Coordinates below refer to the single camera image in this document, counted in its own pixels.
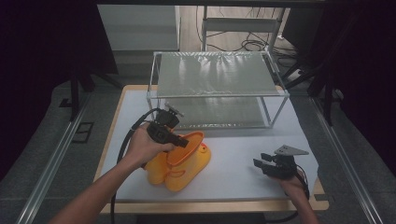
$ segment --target yellow object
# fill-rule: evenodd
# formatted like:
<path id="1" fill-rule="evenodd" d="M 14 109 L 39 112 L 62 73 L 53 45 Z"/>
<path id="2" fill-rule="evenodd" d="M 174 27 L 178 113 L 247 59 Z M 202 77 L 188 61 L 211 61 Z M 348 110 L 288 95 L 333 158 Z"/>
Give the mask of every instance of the yellow object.
<path id="1" fill-rule="evenodd" d="M 172 167 L 165 178 L 166 187 L 172 191 L 184 189 L 206 167 L 210 156 L 210 149 L 201 143 L 184 161 Z"/>
<path id="2" fill-rule="evenodd" d="M 202 143 L 204 134 L 193 132 L 184 136 L 189 140 L 186 147 L 176 147 L 174 150 L 162 152 L 148 162 L 148 182 L 161 184 L 172 191 L 184 189 L 201 172 L 210 161 L 210 149 Z"/>
<path id="3" fill-rule="evenodd" d="M 144 167 L 148 171 L 148 182 L 153 185 L 161 184 L 168 174 L 168 165 L 166 164 L 167 153 L 160 152 L 149 161 Z"/>

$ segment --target wrist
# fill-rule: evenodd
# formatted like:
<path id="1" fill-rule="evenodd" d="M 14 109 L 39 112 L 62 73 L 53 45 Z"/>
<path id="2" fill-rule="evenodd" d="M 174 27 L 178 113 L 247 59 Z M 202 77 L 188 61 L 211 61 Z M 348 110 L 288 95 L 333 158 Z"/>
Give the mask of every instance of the wrist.
<path id="1" fill-rule="evenodd" d="M 292 201 L 308 201 L 303 189 L 285 189 L 285 192 Z"/>
<path id="2" fill-rule="evenodd" d="M 294 206 L 299 207 L 299 206 L 305 206 L 309 204 L 308 199 L 305 196 L 305 193 L 303 190 L 293 192 L 292 194 L 289 195 L 291 202 L 294 204 Z"/>
<path id="3" fill-rule="evenodd" d="M 130 161 L 130 160 L 126 160 L 125 158 L 123 158 L 119 162 L 118 166 L 121 167 L 121 169 L 125 173 L 127 173 L 127 175 L 130 175 L 133 171 L 140 168 L 140 163 L 137 161 Z"/>

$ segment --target hand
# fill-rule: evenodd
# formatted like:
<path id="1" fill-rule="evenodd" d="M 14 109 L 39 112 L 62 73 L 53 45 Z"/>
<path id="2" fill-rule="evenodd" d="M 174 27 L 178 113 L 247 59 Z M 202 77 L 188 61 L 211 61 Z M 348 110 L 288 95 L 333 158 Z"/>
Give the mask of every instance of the hand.
<path id="1" fill-rule="evenodd" d="M 140 167 L 142 164 L 151 161 L 158 153 L 175 148 L 171 143 L 159 144 L 154 142 L 147 132 L 148 126 L 149 124 L 145 123 L 134 131 L 123 161 L 135 162 Z"/>
<path id="2" fill-rule="evenodd" d="M 303 172 L 298 171 L 298 174 L 304 178 Z M 279 183 L 280 187 L 285 190 L 285 192 L 291 197 L 292 199 L 299 197 L 303 195 L 305 197 L 304 193 L 304 186 L 300 182 L 300 180 L 294 175 L 290 179 L 279 179 L 275 177 L 271 177 L 274 179 L 276 182 Z"/>

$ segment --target white wall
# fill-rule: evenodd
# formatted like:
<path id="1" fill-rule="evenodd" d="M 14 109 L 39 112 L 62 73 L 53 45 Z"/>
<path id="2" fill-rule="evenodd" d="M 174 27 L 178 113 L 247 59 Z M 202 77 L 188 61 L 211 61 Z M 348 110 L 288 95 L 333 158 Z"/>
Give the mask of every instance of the white wall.
<path id="1" fill-rule="evenodd" d="M 178 50 L 178 6 L 98 5 L 113 50 Z"/>

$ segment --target black curtain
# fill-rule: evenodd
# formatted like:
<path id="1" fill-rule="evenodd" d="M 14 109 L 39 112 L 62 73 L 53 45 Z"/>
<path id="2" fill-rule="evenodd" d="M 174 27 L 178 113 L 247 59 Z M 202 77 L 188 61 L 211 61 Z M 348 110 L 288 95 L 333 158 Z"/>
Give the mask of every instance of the black curtain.
<path id="1" fill-rule="evenodd" d="M 338 53 L 333 72 L 345 96 L 341 107 L 396 175 L 395 9 L 393 4 L 368 3 Z"/>
<path id="2" fill-rule="evenodd" d="M 44 118 L 52 90 L 72 69 L 82 79 L 92 69 L 117 73 L 96 4 L 76 2 L 0 3 L 1 179 Z"/>

